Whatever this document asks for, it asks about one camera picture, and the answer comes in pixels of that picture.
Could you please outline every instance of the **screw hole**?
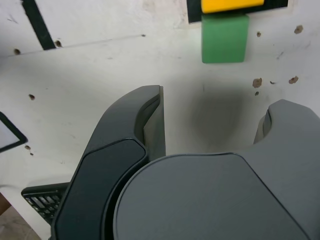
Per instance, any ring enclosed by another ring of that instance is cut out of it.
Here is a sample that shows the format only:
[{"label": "screw hole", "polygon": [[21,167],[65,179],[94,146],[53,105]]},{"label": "screw hole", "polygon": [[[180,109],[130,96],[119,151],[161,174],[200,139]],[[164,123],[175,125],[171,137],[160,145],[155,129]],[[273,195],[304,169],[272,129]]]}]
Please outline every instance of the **screw hole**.
[{"label": "screw hole", "polygon": [[62,44],[59,40],[55,41],[54,43],[58,48],[62,48]]},{"label": "screw hole", "polygon": [[36,97],[35,97],[34,95],[32,95],[32,94],[29,94],[29,98],[30,98],[32,101],[36,99]]},{"label": "screw hole", "polygon": [[13,53],[14,53],[14,55],[20,55],[20,54],[21,54],[20,50],[17,49],[17,48],[15,48],[15,49],[13,50]]}]

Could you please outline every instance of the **floor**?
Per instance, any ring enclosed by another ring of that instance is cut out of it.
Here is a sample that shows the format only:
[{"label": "floor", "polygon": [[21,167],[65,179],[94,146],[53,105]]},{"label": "floor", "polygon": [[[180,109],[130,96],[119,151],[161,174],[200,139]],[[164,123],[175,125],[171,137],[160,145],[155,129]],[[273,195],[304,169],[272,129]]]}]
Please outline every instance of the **floor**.
[{"label": "floor", "polygon": [[0,216],[0,240],[40,240],[40,237],[11,206]]}]

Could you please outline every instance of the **gray plastic part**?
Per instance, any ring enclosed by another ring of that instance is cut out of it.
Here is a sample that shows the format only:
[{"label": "gray plastic part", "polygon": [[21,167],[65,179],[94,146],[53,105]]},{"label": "gray plastic part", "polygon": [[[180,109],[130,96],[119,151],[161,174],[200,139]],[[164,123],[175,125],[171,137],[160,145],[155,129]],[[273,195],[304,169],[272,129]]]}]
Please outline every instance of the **gray plastic part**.
[{"label": "gray plastic part", "polygon": [[132,138],[144,143],[144,126],[160,100],[160,86],[150,85],[115,101],[102,115],[83,155],[121,139]]},{"label": "gray plastic part", "polygon": [[266,136],[239,154],[309,239],[318,240],[320,119],[309,108],[286,100],[272,104],[267,115]]},{"label": "gray plastic part", "polygon": [[176,155],[140,169],[122,190],[114,240],[306,240],[236,154]]},{"label": "gray plastic part", "polygon": [[[121,189],[149,162],[144,126],[160,102],[160,86],[143,86],[105,111],[53,220],[52,239],[113,238],[112,217]],[[165,144],[164,138],[158,143]]]},{"label": "gray plastic part", "polygon": [[164,88],[160,87],[160,103],[144,126],[144,146],[153,161],[166,155]]}]

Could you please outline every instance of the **white wall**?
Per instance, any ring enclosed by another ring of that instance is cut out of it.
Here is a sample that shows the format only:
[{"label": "white wall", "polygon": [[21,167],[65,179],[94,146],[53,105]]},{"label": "white wall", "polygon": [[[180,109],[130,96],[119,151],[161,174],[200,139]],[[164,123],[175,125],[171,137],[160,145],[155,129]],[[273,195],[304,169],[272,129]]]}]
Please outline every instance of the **white wall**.
[{"label": "white wall", "polygon": [[[87,2],[38,1],[52,38],[66,47],[0,64],[0,111],[28,137],[34,154],[23,146],[0,154],[0,185],[10,185],[0,191],[43,239],[49,226],[21,189],[71,176],[101,115],[135,88],[164,87],[167,154],[247,147],[268,106],[280,99],[320,115],[318,0],[250,15],[245,62],[209,65],[201,62],[201,26],[186,24],[183,1]],[[298,35],[297,25],[304,27]],[[91,41],[102,42],[81,45]],[[9,42],[0,49],[10,52]],[[289,84],[295,76],[298,82]],[[256,78],[263,83],[254,89]]]}]

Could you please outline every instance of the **brown stain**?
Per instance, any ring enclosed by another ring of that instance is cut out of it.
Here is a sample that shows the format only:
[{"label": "brown stain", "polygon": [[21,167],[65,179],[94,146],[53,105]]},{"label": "brown stain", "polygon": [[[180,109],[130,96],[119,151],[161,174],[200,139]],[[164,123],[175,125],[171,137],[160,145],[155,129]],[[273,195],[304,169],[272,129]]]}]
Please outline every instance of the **brown stain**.
[{"label": "brown stain", "polygon": [[262,78],[256,78],[255,80],[253,80],[252,86],[257,89],[259,87],[261,87],[262,85]]},{"label": "brown stain", "polygon": [[20,52],[20,50],[18,48],[15,48],[13,50],[13,53],[14,53],[14,55],[20,55],[21,54],[21,52]]},{"label": "brown stain", "polygon": [[54,44],[58,47],[58,48],[62,48],[62,44],[59,40],[55,41]]},{"label": "brown stain", "polygon": [[296,82],[298,82],[298,80],[299,80],[299,77],[295,76],[295,77],[293,77],[293,78],[291,78],[291,79],[289,80],[289,83],[290,83],[290,84],[295,84]]},{"label": "brown stain", "polygon": [[296,28],[294,30],[294,33],[295,34],[300,34],[300,33],[302,33],[303,30],[304,30],[304,26],[299,25],[299,26],[296,26]]},{"label": "brown stain", "polygon": [[32,95],[32,94],[29,94],[29,98],[30,98],[30,100],[35,100],[36,99],[36,97],[34,96],[34,95]]}]

